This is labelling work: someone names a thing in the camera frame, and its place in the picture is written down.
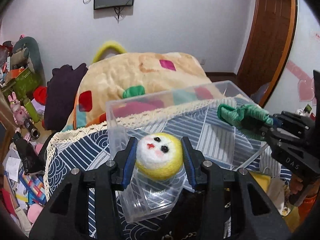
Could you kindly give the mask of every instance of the wall outlet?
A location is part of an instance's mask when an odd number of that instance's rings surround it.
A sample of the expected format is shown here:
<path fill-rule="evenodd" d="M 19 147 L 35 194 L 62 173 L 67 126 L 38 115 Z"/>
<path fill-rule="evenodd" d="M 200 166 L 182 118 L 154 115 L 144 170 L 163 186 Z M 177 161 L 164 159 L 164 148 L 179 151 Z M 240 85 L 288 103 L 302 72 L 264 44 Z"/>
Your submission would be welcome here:
<path fill-rule="evenodd" d="M 200 62 L 200 65 L 205 65 L 205 59 L 204 59 L 204 58 L 202 58 L 201 60 L 199 60 L 199 62 Z"/>

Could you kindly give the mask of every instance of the door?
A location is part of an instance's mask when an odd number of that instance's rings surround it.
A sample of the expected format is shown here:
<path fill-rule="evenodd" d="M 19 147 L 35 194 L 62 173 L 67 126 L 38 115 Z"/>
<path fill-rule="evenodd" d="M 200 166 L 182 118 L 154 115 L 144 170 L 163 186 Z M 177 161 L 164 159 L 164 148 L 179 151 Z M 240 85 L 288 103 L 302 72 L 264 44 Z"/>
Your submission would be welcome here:
<path fill-rule="evenodd" d="M 247 48 L 237 74 L 238 86 L 249 96 L 272 81 L 283 54 L 289 53 L 284 48 L 291 7 L 292 0 L 256 0 Z"/>

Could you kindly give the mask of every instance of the green bottle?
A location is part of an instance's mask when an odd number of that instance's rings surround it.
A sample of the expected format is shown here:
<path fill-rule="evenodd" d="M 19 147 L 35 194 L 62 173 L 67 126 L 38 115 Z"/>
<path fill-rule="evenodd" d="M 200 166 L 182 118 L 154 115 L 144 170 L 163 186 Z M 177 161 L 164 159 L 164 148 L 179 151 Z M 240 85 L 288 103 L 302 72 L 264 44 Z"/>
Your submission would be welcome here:
<path fill-rule="evenodd" d="M 32 118 L 32 120 L 36 123 L 40 121 L 39 115 L 35 109 L 35 107 L 33 106 L 33 104 L 31 103 L 29 98 L 25 98 L 23 100 L 23 105 L 26 108 L 26 110 L 28 111 L 30 117 Z"/>

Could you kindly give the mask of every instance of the yellow and white felt ball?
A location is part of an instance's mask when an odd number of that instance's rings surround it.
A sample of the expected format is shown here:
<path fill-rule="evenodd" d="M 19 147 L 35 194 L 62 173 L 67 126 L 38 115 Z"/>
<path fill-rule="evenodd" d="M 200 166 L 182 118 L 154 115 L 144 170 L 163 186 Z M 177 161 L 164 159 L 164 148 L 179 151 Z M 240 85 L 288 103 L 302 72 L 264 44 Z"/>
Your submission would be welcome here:
<path fill-rule="evenodd" d="M 169 179 L 182 166 L 181 142 L 166 133 L 143 137 L 137 145 L 136 165 L 139 171 L 152 179 Z"/>

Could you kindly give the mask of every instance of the dark purple fabric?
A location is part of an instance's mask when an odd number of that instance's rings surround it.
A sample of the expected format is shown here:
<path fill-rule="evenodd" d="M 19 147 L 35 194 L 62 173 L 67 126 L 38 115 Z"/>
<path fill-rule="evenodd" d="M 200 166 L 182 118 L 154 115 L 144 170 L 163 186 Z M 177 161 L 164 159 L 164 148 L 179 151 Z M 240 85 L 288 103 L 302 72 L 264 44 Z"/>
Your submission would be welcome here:
<path fill-rule="evenodd" d="M 71 114 L 80 82 L 88 69 L 82 63 L 75 70 L 70 65 L 52 70 L 47 83 L 47 102 L 44 111 L 44 126 L 47 130 L 61 131 Z"/>

